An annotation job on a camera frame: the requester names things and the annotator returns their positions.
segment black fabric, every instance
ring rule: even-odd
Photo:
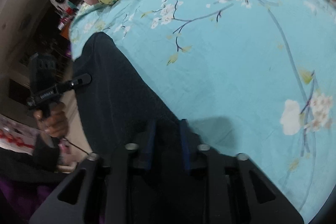
[[[58,138],[51,138],[54,147],[51,148],[42,140],[40,135],[36,138],[35,149],[33,151],[33,161],[37,166],[50,172],[56,170],[59,158],[59,143]]]
[[[178,120],[143,82],[113,40],[103,32],[93,34],[73,65],[73,76],[88,73],[92,82],[76,90],[84,133],[93,150],[106,162],[121,143],[144,130],[149,119]]]
[[[105,33],[92,35],[73,71],[92,76],[76,97],[87,140],[105,163],[118,145],[137,142],[149,119],[157,120],[152,169],[132,177],[133,223],[201,224],[205,182],[183,170],[179,121],[113,40]]]
[[[54,173],[59,148],[48,147],[38,135],[33,155],[0,148],[0,176],[27,183],[59,183],[66,174]]]

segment hand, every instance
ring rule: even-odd
[[[45,133],[51,137],[61,138],[65,137],[69,131],[68,119],[65,116],[63,109],[65,104],[60,102],[58,103],[50,112],[51,116],[47,119],[42,120],[43,113],[41,110],[34,112],[34,117],[37,121],[37,126],[40,130],[43,130]]]

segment purple fabric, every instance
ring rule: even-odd
[[[21,218],[29,220],[56,185],[12,182],[0,177],[0,190]]]

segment floral pattern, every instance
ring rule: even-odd
[[[71,41],[76,58],[102,28],[177,117],[249,154],[308,223],[334,187],[318,174],[336,157],[335,21],[325,0],[120,0],[84,11]]]

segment finger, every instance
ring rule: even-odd
[[[63,130],[68,126],[68,121],[61,121],[53,125],[52,127],[48,127],[45,132],[52,135],[55,134],[57,131]]]
[[[60,125],[58,127],[58,129],[55,129],[55,128],[50,128],[50,132],[49,135],[51,137],[64,137],[65,135],[68,134],[68,130],[69,130],[69,126],[67,124],[63,124],[63,125]]]
[[[62,138],[62,137],[65,137],[67,134],[68,134],[68,131],[69,131],[69,128],[66,127],[62,130],[59,130],[53,134],[50,134],[51,137],[53,138]]]
[[[41,111],[41,110],[36,110],[36,111],[34,112],[34,117],[35,117],[35,119],[36,119],[37,121],[42,120],[42,117],[43,117],[43,113],[42,113],[42,111]]]
[[[61,113],[63,109],[65,108],[65,104],[63,102],[59,102],[53,109],[51,110],[51,115],[56,115],[58,113]]]
[[[44,124],[46,127],[52,127],[56,123],[61,122],[61,121],[66,121],[67,117],[65,116],[65,113],[62,111],[57,115],[52,115],[48,119],[44,121]]]

